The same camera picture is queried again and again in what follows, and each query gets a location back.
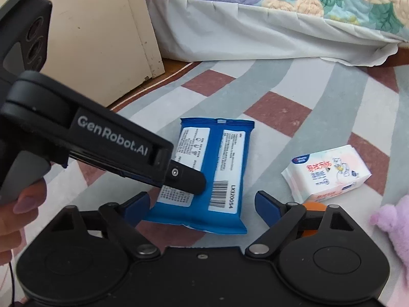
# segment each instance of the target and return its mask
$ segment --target wooden furniture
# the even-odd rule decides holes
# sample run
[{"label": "wooden furniture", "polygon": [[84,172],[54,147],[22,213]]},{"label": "wooden furniture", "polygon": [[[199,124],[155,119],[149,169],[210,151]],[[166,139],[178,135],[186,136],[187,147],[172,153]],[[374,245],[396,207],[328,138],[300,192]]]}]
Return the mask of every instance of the wooden furniture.
[{"label": "wooden furniture", "polygon": [[164,72],[145,0],[51,2],[42,73],[109,105]]}]

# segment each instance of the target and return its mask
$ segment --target blue wet wipes package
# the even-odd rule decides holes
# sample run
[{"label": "blue wet wipes package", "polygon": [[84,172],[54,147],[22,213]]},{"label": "blue wet wipes package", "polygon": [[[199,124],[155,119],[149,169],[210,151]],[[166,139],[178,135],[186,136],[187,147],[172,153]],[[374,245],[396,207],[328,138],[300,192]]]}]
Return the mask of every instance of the blue wet wipes package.
[{"label": "blue wet wipes package", "polygon": [[253,128],[250,120],[181,119],[173,159],[203,172],[206,190],[194,196],[163,186],[145,220],[216,234],[246,234],[240,212]]}]

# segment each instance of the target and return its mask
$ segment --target white tissue package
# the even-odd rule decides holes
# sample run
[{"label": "white tissue package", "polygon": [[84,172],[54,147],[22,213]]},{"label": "white tissue package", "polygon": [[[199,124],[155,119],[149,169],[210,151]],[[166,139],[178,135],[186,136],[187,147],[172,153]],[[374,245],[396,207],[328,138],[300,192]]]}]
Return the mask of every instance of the white tissue package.
[{"label": "white tissue package", "polygon": [[358,188],[371,176],[351,145],[295,157],[281,174],[298,203],[327,200]]}]

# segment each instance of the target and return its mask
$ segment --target black cable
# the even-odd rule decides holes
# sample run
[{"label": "black cable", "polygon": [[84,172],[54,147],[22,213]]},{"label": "black cable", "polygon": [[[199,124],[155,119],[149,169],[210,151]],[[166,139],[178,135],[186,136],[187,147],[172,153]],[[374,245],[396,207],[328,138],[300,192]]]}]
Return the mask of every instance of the black cable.
[{"label": "black cable", "polygon": [[16,288],[14,286],[13,266],[11,262],[9,262],[9,268],[10,268],[10,276],[12,277],[12,303],[10,304],[10,307],[14,307],[14,299],[16,297]]}]

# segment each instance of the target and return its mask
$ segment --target fingernail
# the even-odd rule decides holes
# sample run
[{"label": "fingernail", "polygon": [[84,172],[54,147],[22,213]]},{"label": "fingernail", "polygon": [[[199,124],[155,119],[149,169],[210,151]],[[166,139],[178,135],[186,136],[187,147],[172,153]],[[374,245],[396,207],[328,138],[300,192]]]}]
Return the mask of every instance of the fingernail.
[{"label": "fingernail", "polygon": [[25,212],[28,212],[35,208],[37,208],[36,199],[27,196],[16,203],[16,205],[13,207],[13,212],[15,214],[24,214]]}]

